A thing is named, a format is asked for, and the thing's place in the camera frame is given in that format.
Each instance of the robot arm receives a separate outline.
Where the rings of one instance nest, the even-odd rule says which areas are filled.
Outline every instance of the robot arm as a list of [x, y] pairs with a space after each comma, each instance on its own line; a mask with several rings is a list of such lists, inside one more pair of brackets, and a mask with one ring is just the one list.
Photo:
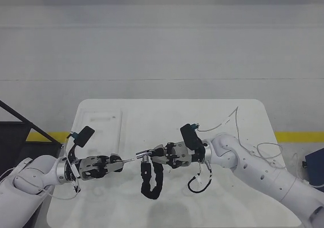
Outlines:
[[210, 164], [228, 168], [251, 188], [286, 206], [305, 227], [324, 227], [323, 192], [304, 184], [276, 162], [269, 163], [255, 156], [231, 135], [222, 134], [212, 140], [200, 140], [195, 134], [195, 125], [187, 126], [190, 129], [186, 126], [181, 128], [184, 142], [170, 142], [165, 147], [157, 147], [163, 149], [163, 156], [161, 153], [154, 156], [156, 149], [153, 149], [140, 152], [137, 158], [149, 155], [152, 161], [168, 164], [172, 168], [188, 166], [192, 162], [205, 163], [208, 169], [211, 169]]
[[[91, 135], [86, 140], [81, 135], [79, 141], [84, 141], [78, 141], [78, 145], [83, 147]], [[87, 181], [102, 178], [111, 172], [121, 172], [126, 162], [133, 161], [123, 161], [116, 154], [77, 159], [74, 148], [75, 146], [67, 157], [44, 155], [35, 160], [27, 158], [0, 182], [0, 228], [23, 227], [55, 185], [75, 182], [76, 179]], [[74, 188], [75, 197], [80, 188]]]

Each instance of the grey floor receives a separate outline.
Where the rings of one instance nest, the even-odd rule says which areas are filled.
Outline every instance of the grey floor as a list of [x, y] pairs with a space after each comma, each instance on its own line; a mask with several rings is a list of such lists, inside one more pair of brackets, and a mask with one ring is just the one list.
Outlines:
[[[0, 98], [46, 131], [88, 98], [251, 98], [324, 131], [324, 1], [0, 0]], [[323, 146], [284, 144], [289, 171]]]

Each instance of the small metal part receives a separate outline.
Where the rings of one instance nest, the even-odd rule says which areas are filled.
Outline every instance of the small metal part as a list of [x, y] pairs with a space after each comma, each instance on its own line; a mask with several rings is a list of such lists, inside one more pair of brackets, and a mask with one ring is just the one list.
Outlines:
[[135, 156], [137, 159], [141, 159], [143, 158], [144, 155], [151, 155], [152, 154], [152, 150], [145, 150], [145, 151], [142, 151], [142, 152], [139, 152], [139, 153], [136, 153]]
[[122, 162], [125, 164], [125, 163], [128, 163], [128, 162], [131, 162], [131, 161], [134, 161], [134, 158], [131, 158], [131, 159], [127, 159], [127, 160], [122, 160]]
[[66, 174], [65, 174], [66, 166], [67, 166], [66, 164], [67, 164], [67, 158], [64, 157], [59, 160], [57, 167], [55, 169], [55, 174], [57, 175], [60, 184], [64, 184], [67, 182]]
[[96, 156], [86, 157], [81, 160], [79, 164], [79, 172], [82, 180], [87, 181], [87, 180], [94, 179], [93, 177], [90, 176], [91, 175], [90, 171], [91, 170], [98, 171], [98, 167], [94, 166], [94, 164], [97, 162], [98, 159]]
[[205, 161], [205, 164], [206, 164], [206, 167], [210, 170], [212, 170], [212, 166], [210, 165], [210, 162], [209, 161]]
[[210, 162], [210, 160], [212, 159], [212, 147], [210, 146], [210, 143], [206, 140], [203, 140], [202, 143], [204, 144], [204, 148], [205, 148], [204, 161]]
[[143, 158], [142, 158], [142, 163], [148, 163], [149, 162], [149, 157], [148, 155], [144, 155]]

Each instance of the black cable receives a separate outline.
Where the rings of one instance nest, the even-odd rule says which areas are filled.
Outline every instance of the black cable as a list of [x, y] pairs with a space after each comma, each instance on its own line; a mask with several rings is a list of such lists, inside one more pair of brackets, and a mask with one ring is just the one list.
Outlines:
[[212, 183], [212, 176], [213, 176], [213, 172], [210, 170], [209, 182], [208, 182], [208, 184], [205, 186], [205, 188], [203, 188], [203, 189], [200, 190], [200, 191], [194, 191], [194, 190], [192, 190], [191, 187], [190, 187], [191, 182], [192, 182], [193, 180], [196, 179], [196, 176], [193, 176], [193, 177], [191, 178], [191, 180], [187, 183], [187, 187], [188, 187], [188, 189], [189, 189], [192, 193], [202, 193], [202, 192], [205, 191], [205, 190], [209, 187], [209, 185]]

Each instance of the black fabric strap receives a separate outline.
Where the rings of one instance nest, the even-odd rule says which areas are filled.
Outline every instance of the black fabric strap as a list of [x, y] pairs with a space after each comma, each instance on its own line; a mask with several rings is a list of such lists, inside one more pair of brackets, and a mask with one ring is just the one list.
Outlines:
[[141, 185], [140, 192], [147, 198], [156, 200], [160, 196], [163, 185], [163, 166], [159, 163], [153, 163], [153, 168], [156, 174], [156, 186], [151, 191], [151, 184], [149, 183], [152, 178], [151, 173], [151, 164], [150, 163], [141, 163], [140, 171], [143, 183]]

